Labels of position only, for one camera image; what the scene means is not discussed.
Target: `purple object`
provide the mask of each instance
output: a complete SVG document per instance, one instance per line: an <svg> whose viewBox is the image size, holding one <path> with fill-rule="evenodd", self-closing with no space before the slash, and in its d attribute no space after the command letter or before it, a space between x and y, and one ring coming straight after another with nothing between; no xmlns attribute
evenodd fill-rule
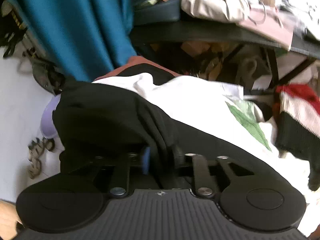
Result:
<svg viewBox="0 0 320 240"><path fill-rule="evenodd" d="M54 138L58 135L57 129L53 124L52 112L56 110L56 107L59 102L60 95L57 95L54 98L52 98L49 104L44 109L41 117L40 130L42 135L47 139Z"/></svg>

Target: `round black cover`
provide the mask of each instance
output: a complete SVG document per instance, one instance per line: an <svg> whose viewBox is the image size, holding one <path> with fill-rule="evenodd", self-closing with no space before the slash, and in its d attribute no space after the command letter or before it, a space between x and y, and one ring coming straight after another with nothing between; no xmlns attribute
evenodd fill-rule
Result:
<svg viewBox="0 0 320 240"><path fill-rule="evenodd" d="M81 177L57 174L26 188L16 208L23 224L45 233L67 232L92 221L103 195Z"/></svg>
<svg viewBox="0 0 320 240"><path fill-rule="evenodd" d="M305 198L298 190L261 176L232 179L221 193L220 205L235 222L263 231L297 226L306 210Z"/></svg>

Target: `striped knit garment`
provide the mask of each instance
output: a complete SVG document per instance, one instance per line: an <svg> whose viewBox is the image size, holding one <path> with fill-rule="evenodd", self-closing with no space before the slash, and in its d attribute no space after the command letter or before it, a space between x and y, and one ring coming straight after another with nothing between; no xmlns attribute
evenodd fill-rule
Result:
<svg viewBox="0 0 320 240"><path fill-rule="evenodd" d="M276 147L310 163L308 186L320 186L320 101L305 84L278 86L280 116Z"/></svg>

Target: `beige handbag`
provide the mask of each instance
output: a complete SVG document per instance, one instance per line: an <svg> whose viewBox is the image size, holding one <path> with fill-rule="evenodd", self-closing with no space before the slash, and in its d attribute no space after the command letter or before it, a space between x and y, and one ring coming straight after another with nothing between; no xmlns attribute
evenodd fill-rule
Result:
<svg viewBox="0 0 320 240"><path fill-rule="evenodd" d="M246 20L250 13L248 0L181 0L188 15L219 22Z"/></svg>

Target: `blue curtain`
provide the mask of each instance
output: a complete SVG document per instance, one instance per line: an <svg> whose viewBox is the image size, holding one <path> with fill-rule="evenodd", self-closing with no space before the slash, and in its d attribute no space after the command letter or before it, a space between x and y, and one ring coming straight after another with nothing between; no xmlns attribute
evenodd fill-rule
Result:
<svg viewBox="0 0 320 240"><path fill-rule="evenodd" d="M10 0L66 74L92 81L136 55L130 0Z"/></svg>

